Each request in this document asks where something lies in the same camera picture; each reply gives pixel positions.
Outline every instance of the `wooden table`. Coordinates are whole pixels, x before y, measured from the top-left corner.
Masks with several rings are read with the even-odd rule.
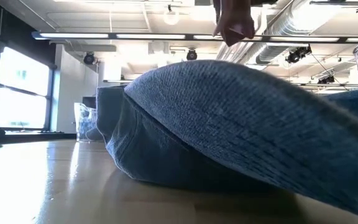
[[[0,147],[0,223],[358,223],[300,195],[225,195],[143,184],[116,168],[103,144]]]

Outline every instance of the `silver duct pipe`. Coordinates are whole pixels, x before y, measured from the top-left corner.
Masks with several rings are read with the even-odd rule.
[[[332,6],[310,5],[311,0],[294,0],[277,20],[264,32],[265,35],[310,35],[325,24],[338,10]],[[245,63],[268,64],[288,46],[253,44],[247,51]]]

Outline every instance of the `window frame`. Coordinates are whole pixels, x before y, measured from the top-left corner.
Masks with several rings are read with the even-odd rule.
[[[26,95],[41,96],[41,97],[45,98],[47,100],[47,106],[46,106],[44,127],[43,128],[1,127],[3,130],[5,130],[5,131],[22,131],[22,130],[26,130],[26,131],[49,131],[50,130],[50,119],[51,119],[51,110],[52,110],[53,77],[55,75],[55,69],[51,68],[50,66],[48,66],[48,68],[49,68],[48,83],[47,83],[48,92],[47,92],[46,96],[39,95],[37,93],[31,92],[31,91],[28,91],[28,90],[23,90],[23,89],[20,89],[20,88],[16,88],[16,87],[13,87],[13,86],[7,86],[7,85],[0,84],[0,88],[8,88],[8,89],[10,89],[12,91],[16,91],[16,92],[23,93],[23,94],[26,94]]]

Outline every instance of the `wall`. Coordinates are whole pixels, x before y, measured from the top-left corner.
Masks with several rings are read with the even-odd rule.
[[[51,131],[75,133],[74,103],[96,95],[98,74],[67,53],[63,45],[57,45],[55,58]]]
[[[105,62],[101,62],[99,64],[99,80],[98,80],[98,87],[111,87],[111,86],[120,86],[120,85],[127,85],[128,83],[109,83],[109,82],[103,82],[105,78],[108,78],[110,80],[120,80],[121,79],[121,66],[119,68],[113,68],[113,69],[106,69]]]

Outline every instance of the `track light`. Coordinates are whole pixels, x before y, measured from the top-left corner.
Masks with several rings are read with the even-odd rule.
[[[317,84],[329,84],[329,83],[334,83],[334,82],[335,82],[334,76],[328,75],[328,76],[319,78]]]
[[[311,54],[311,47],[298,47],[296,50],[290,51],[289,56],[285,59],[288,63],[297,63],[299,60]]]
[[[84,63],[86,65],[94,65],[97,62],[97,59],[94,57],[93,52],[87,52],[84,57]]]
[[[195,49],[190,49],[187,53],[187,60],[196,60],[197,59],[197,53]]]

